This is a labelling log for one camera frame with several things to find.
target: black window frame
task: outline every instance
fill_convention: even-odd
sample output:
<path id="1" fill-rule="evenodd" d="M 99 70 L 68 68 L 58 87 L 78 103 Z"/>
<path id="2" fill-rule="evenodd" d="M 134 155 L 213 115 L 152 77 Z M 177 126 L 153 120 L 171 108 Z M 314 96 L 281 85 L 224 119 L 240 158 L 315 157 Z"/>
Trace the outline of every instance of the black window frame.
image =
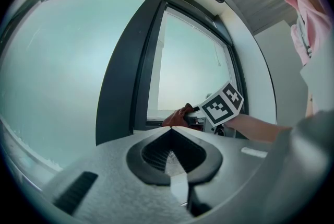
<path id="1" fill-rule="evenodd" d="M 4 28 L 2 26 L 0 40 L 1 54 L 20 22 L 37 3 L 43 1 L 46 0 L 27 0 L 15 14 L 8 16 L 9 20 L 3 22 Z M 146 7 L 144 13 L 142 12 L 143 6 Z M 194 0 L 145 0 L 122 33 L 114 50 L 114 52 L 119 51 L 119 54 L 112 54 L 105 72 L 96 119 L 96 145 L 131 135 L 134 129 L 147 130 L 161 126 L 161 122 L 147 121 L 146 117 L 154 54 L 162 15 L 167 7 L 171 7 L 199 23 L 227 45 L 237 88 L 245 98 L 241 112 L 248 114 L 247 90 L 242 66 L 233 40 L 219 16 L 213 15 Z M 129 52 L 129 39 L 126 38 L 131 38 L 138 32 L 138 30 L 128 28 L 131 22 L 133 26 L 140 27 L 141 40 L 138 42 L 136 39 L 136 43 L 133 45 L 134 49 L 137 49 L 135 54 L 132 53 L 135 55 L 136 61 L 132 69 L 128 69 L 124 65 L 124 58 Z M 113 72 L 114 70 L 123 71 L 123 76 L 120 77 L 119 73 Z M 120 90 L 125 88 L 124 78 L 128 79 L 129 87 L 126 98 L 123 96 L 123 91 Z M 124 107 L 126 110 L 120 111 L 117 107 Z"/>

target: window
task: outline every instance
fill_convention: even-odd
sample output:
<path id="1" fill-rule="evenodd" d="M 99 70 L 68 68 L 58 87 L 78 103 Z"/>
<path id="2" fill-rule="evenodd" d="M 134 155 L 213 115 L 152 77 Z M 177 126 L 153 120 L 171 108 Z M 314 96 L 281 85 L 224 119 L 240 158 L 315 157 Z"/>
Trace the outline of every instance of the window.
<path id="1" fill-rule="evenodd" d="M 18 166 L 45 182 L 96 146 L 101 84 L 144 0 L 48 0 L 17 27 L 0 68 L 1 120 Z"/>
<path id="2" fill-rule="evenodd" d="M 181 13 L 164 12 L 153 63 L 148 120 L 163 120 L 187 102 L 202 103 L 235 82 L 226 45 Z"/>

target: ceiling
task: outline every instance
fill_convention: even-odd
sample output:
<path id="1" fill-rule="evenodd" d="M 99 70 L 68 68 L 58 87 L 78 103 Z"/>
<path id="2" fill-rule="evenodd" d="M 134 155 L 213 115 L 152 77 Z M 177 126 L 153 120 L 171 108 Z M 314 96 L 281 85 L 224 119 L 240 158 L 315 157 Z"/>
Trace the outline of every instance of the ceiling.
<path id="1" fill-rule="evenodd" d="M 284 0 L 232 0 L 248 22 L 253 35 L 285 20 L 296 23 L 297 14 Z"/>

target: white wall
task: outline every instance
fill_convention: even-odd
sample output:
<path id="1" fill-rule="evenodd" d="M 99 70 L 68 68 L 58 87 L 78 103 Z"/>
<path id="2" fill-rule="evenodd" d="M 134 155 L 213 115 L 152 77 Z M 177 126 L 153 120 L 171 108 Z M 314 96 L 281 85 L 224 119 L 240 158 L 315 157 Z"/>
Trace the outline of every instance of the white wall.
<path id="1" fill-rule="evenodd" d="M 255 36 L 267 61 L 277 104 L 277 123 L 293 126 L 305 116 L 307 85 L 300 75 L 302 62 L 285 21 Z"/>

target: black and white marker card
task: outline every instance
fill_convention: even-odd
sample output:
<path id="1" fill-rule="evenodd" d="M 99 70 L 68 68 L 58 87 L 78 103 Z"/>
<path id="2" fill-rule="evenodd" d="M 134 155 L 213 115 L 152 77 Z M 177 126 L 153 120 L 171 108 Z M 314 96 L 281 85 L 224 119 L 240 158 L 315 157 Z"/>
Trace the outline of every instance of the black and white marker card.
<path id="1" fill-rule="evenodd" d="M 215 127 L 236 117 L 243 102 L 244 98 L 228 81 L 220 90 L 206 99 L 199 108 Z"/>

